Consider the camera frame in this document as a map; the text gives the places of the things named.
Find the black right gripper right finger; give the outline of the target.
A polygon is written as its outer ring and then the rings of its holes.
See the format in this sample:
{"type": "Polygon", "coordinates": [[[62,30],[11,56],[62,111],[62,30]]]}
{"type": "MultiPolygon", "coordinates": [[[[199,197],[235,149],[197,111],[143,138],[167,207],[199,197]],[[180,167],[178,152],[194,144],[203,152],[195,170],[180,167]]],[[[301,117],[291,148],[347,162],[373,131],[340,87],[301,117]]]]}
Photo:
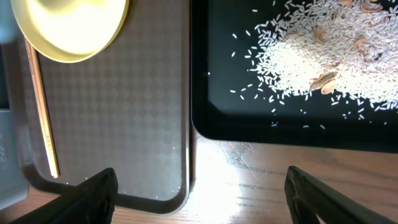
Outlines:
{"type": "Polygon", "coordinates": [[[295,166],[287,170],[284,190],[294,224],[319,224],[320,220],[325,223],[394,224],[295,166]]]}

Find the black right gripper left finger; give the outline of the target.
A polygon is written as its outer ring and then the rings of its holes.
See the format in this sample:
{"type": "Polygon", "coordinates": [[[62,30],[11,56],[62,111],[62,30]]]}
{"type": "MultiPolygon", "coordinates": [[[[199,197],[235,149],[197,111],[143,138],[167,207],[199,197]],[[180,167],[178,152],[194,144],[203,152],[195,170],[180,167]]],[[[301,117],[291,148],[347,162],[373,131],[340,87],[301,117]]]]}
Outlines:
{"type": "Polygon", "coordinates": [[[12,224],[110,224],[117,194],[116,173],[106,168],[12,224]]]}

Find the wooden chopstick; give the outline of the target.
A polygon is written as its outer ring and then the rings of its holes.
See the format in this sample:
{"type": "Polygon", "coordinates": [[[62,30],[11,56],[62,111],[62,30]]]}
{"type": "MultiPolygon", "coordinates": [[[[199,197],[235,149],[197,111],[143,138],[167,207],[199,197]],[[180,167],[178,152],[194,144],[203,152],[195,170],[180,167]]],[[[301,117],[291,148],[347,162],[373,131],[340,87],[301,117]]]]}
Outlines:
{"type": "Polygon", "coordinates": [[[42,74],[40,71],[38,55],[37,51],[34,49],[34,47],[30,44],[30,42],[27,39],[24,40],[24,43],[27,52],[27,58],[29,61],[30,74],[31,74],[32,84],[34,87],[35,100],[39,115],[39,121],[40,121],[40,128],[44,140],[49,169],[51,176],[57,179],[60,177],[60,171],[58,168],[57,155],[53,142],[52,128],[50,124],[50,117],[47,107],[47,100],[45,97],[45,90],[42,80],[42,74]]]}

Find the yellow plate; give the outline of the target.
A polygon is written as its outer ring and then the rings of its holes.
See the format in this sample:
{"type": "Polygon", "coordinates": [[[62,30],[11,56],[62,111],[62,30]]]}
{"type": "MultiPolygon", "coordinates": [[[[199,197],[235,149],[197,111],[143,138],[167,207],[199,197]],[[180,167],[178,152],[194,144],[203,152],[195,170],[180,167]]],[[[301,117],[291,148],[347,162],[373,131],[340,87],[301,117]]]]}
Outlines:
{"type": "Polygon", "coordinates": [[[30,45],[61,63],[84,61],[119,34],[129,0],[12,0],[16,22],[30,45]]]}

